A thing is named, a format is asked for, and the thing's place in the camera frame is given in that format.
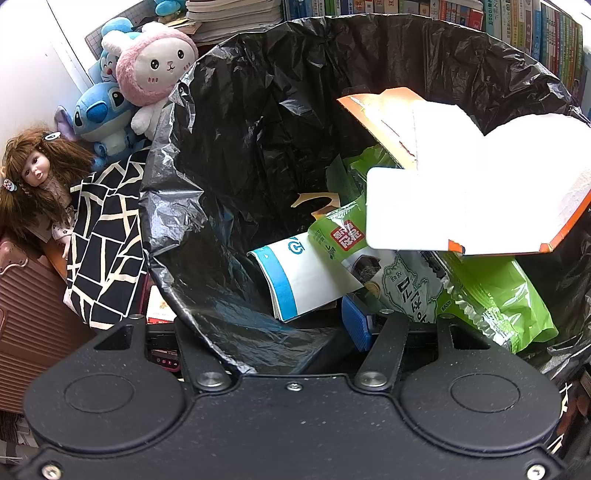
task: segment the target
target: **doll's face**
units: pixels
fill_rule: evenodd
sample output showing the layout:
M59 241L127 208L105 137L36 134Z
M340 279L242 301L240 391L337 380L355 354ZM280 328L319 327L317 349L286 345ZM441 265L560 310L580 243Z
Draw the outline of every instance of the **doll's face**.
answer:
M47 180L49 169L50 163L47 157L39 150L33 150L22 169L21 177L31 187L38 187Z
M193 48L180 38L161 38L146 46L135 61L135 81L148 92L172 88L195 62Z

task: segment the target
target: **pink suitcase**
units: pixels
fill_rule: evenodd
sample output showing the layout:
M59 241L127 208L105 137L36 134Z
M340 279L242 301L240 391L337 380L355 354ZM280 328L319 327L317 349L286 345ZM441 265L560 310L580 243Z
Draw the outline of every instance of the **pink suitcase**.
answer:
M40 251L0 234L0 410L22 413L29 383L92 338L65 289Z

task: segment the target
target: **red label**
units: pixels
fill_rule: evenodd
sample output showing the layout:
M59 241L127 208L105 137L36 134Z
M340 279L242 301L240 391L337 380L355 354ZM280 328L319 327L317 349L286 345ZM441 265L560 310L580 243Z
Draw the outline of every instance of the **red label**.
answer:
M365 235L359 230L351 220L345 220L342 227L335 228L330 236L346 252L365 238Z

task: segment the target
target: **hair clip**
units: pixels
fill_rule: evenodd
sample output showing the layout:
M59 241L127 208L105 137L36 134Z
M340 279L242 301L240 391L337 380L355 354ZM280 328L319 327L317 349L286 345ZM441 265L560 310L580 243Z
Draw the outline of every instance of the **hair clip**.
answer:
M17 189L17 186L12 182L12 180L4 179L4 183L2 186L7 189L9 192L14 192Z
M45 137L43 137L43 140L45 140L46 142L49 142L51 140L55 140L56 138L60 138L61 132L53 132L51 134L47 134Z

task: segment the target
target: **paper box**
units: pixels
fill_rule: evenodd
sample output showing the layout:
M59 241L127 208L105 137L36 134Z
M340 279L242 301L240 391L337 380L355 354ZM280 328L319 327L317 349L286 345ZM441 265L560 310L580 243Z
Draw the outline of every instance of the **paper box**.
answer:
M591 129L549 113L484 136L459 107L406 90L340 100L406 169L369 171L368 245L467 255L556 248L591 201Z

